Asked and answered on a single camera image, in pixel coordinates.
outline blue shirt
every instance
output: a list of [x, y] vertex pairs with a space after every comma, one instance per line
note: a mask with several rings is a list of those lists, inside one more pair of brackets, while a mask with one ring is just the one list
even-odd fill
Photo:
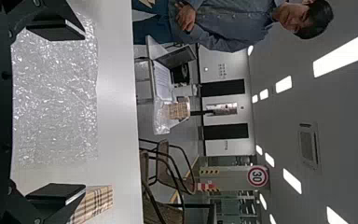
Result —
[[183, 32], [175, 18], [178, 9], [169, 0], [172, 35], [187, 44], [236, 52], [264, 39], [273, 23], [271, 12], [284, 0], [185, 0], [197, 11], [196, 24]]

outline speed limit sign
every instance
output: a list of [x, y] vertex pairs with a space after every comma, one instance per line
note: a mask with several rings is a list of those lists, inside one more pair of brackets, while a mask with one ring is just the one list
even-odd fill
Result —
[[252, 167], [248, 173], [248, 181], [252, 186], [257, 188], [266, 186], [269, 182], [269, 174], [266, 168], [263, 166]]

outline ceiling vent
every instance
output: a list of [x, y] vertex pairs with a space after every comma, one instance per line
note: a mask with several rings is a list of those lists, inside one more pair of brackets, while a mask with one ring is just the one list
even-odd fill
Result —
[[320, 168], [320, 149], [316, 123], [300, 123], [298, 143], [303, 163], [313, 170]]

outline striped box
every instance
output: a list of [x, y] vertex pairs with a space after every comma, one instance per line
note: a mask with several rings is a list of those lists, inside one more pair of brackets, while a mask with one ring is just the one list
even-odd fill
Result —
[[113, 207], [112, 186], [87, 187], [86, 196], [67, 224], [82, 224]]

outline rectangular ceiling light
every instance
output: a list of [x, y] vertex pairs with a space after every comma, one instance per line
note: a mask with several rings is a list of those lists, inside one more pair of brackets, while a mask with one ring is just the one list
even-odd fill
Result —
[[275, 218], [272, 216], [272, 214], [269, 214], [269, 222], [271, 224], [277, 224], [277, 222], [275, 221]]
[[258, 95], [254, 95], [253, 97], [252, 97], [252, 103], [257, 103], [258, 102]]
[[313, 75], [320, 77], [358, 61], [358, 37], [313, 63]]
[[260, 100], [265, 100], [267, 98], [269, 98], [269, 90], [265, 89], [260, 92]]
[[327, 221], [330, 224], [348, 224], [348, 222], [346, 222], [330, 207], [327, 207]]
[[266, 202], [266, 200], [264, 199], [264, 197], [263, 197], [262, 194], [260, 194], [260, 202], [261, 202], [261, 204], [263, 205], [264, 210], [267, 211], [267, 202]]
[[283, 169], [283, 178], [290, 184], [299, 194], [302, 194], [301, 182], [286, 169]]
[[261, 148], [260, 146], [255, 145], [255, 151], [256, 151], [260, 156], [263, 155], [263, 148]]
[[266, 161], [271, 165], [272, 167], [275, 167], [275, 160], [266, 152]]
[[292, 77], [289, 76], [275, 84], [275, 91], [277, 93], [287, 91], [287, 90], [291, 89], [292, 86], [293, 86]]

